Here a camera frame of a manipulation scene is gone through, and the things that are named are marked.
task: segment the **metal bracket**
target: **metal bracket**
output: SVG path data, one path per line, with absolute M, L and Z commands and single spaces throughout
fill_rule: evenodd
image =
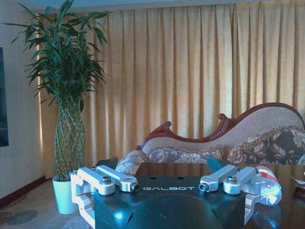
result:
M 72 203 L 79 206 L 81 216 L 95 229 L 95 215 L 92 203 L 85 193 L 108 196 L 114 193 L 115 184 L 124 192 L 134 192 L 139 188 L 135 177 L 126 176 L 107 166 L 98 166 L 95 171 L 86 167 L 71 173 Z
M 211 175 L 203 176 L 198 186 L 202 192 L 213 192 L 218 190 L 218 186 L 228 177 L 234 175 L 238 171 L 238 167 L 226 165 Z
M 98 174 L 109 175 L 123 192 L 135 192 L 139 189 L 138 181 L 133 176 L 124 175 L 107 166 L 98 166 L 96 172 Z
M 219 184 L 224 183 L 224 192 L 238 195 L 241 191 L 247 193 L 245 199 L 244 224 L 254 212 L 254 206 L 261 199 L 262 174 L 256 168 L 245 167 L 243 170 L 232 165 L 226 165 L 209 176 L 200 179 L 199 189 L 209 192 L 218 190 Z

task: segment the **baseboard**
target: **baseboard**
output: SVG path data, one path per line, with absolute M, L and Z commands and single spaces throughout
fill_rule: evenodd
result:
M 38 187 L 39 185 L 42 185 L 47 180 L 49 180 L 49 179 L 46 179 L 45 176 L 42 176 L 42 177 L 38 178 L 37 180 L 34 180 L 33 182 L 29 183 L 28 185 L 18 189 L 17 191 L 14 191 L 11 194 L 1 198 L 0 199 L 0 208 L 10 204 L 11 202 L 13 202 L 14 200 L 23 196 L 24 194 L 27 194 L 28 192 L 32 191 L 34 188 Z

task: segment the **potted plant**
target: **potted plant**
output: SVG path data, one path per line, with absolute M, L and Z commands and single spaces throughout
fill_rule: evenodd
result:
M 100 44 L 106 42 L 103 27 L 95 20 L 107 13 L 90 12 L 81 16 L 69 12 L 73 1 L 65 1 L 58 12 L 47 7 L 44 14 L 36 14 L 20 4 L 31 16 L 29 24 L 6 23 L 25 28 L 21 32 L 25 35 L 25 50 L 39 46 L 27 70 L 30 72 L 28 77 L 30 83 L 39 77 L 36 95 L 46 90 L 52 96 L 50 104 L 55 100 L 59 107 L 53 186 L 58 210 L 62 214 L 77 209 L 71 201 L 70 173 L 84 167 L 83 97 L 87 92 L 95 91 L 96 83 L 105 81 L 103 68 L 90 52 L 90 48 L 95 52 L 100 52 L 100 49 L 87 41 L 87 35 L 92 32 Z

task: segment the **sofa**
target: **sofa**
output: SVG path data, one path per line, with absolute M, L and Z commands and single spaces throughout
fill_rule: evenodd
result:
M 305 124 L 302 116 L 282 103 L 257 105 L 239 117 L 219 114 L 217 129 L 202 139 L 181 137 L 166 122 L 153 130 L 116 170 L 134 175 L 143 162 L 206 163 L 207 157 L 232 164 L 305 165 Z

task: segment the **yellow curtain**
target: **yellow curtain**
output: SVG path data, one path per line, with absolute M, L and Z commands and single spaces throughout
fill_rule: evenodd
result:
M 305 116 L 304 1 L 123 10 L 103 23 L 108 44 L 96 58 L 108 78 L 83 112 L 87 166 L 123 158 L 167 120 L 199 138 L 219 113 L 236 117 L 261 103 Z M 56 106 L 43 104 L 41 116 L 50 177 Z

